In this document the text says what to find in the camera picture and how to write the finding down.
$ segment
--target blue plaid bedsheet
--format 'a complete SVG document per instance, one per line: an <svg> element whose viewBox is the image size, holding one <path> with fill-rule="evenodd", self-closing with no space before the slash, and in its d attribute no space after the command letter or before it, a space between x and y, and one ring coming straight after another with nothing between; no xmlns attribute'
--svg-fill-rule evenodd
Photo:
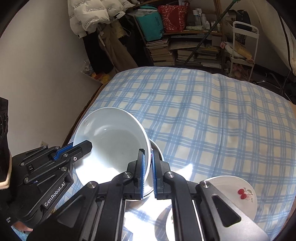
<svg viewBox="0 0 296 241"><path fill-rule="evenodd" d="M117 74L85 117L106 106L133 114L171 169L187 180L219 175L245 179L258 198L255 222L271 239L281 230L296 186L296 121L287 100L220 74L141 67ZM57 207L82 187L75 172L73 176L75 183ZM154 196L129 203L124 239L167 241L170 205Z"/></svg>

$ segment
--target white puffer jacket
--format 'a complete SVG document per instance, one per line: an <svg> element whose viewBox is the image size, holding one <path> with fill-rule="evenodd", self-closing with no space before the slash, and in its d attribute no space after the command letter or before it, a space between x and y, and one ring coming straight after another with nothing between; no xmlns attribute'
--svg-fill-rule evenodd
<svg viewBox="0 0 296 241"><path fill-rule="evenodd" d="M128 0L68 0L70 27L79 38L93 33L98 23L110 24L133 7Z"/></svg>

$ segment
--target bottle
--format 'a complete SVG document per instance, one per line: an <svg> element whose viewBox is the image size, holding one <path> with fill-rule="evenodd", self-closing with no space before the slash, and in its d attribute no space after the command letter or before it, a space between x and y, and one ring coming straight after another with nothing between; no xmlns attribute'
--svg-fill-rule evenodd
<svg viewBox="0 0 296 241"><path fill-rule="evenodd" d="M210 24L211 24L211 27L213 27L215 24L215 21L211 22Z"/></svg>
<svg viewBox="0 0 296 241"><path fill-rule="evenodd" d="M203 27L205 29L206 28L207 17L205 16L204 13L202 13L201 17L202 17L202 25L203 25Z"/></svg>
<svg viewBox="0 0 296 241"><path fill-rule="evenodd" d="M220 23L217 24L217 31L221 32L221 24Z"/></svg>
<svg viewBox="0 0 296 241"><path fill-rule="evenodd" d="M202 14L202 9L201 8L196 8L195 10L197 10L200 15Z"/></svg>
<svg viewBox="0 0 296 241"><path fill-rule="evenodd" d="M200 26L201 21L200 21L200 13L197 10L192 10L194 18L195 18L195 26Z"/></svg>
<svg viewBox="0 0 296 241"><path fill-rule="evenodd" d="M206 21L206 23L205 23L205 29L210 29L210 23L209 23L209 21Z"/></svg>

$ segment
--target cherry pattern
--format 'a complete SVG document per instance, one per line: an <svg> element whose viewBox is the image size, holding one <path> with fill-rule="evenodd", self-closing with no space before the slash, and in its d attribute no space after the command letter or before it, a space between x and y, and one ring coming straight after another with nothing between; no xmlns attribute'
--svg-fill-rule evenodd
<svg viewBox="0 0 296 241"><path fill-rule="evenodd" d="M253 193L250 189L241 188L237 191L237 193L240 195L241 199L251 200L251 202L253 202Z"/></svg>

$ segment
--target wall socket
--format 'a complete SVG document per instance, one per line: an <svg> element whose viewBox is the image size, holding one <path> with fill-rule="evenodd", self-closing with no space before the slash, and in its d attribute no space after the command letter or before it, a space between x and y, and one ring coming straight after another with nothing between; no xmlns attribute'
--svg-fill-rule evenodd
<svg viewBox="0 0 296 241"><path fill-rule="evenodd" d="M48 146L48 144L45 142L45 141L41 141L41 143L40 143L40 147L41 146Z"/></svg>

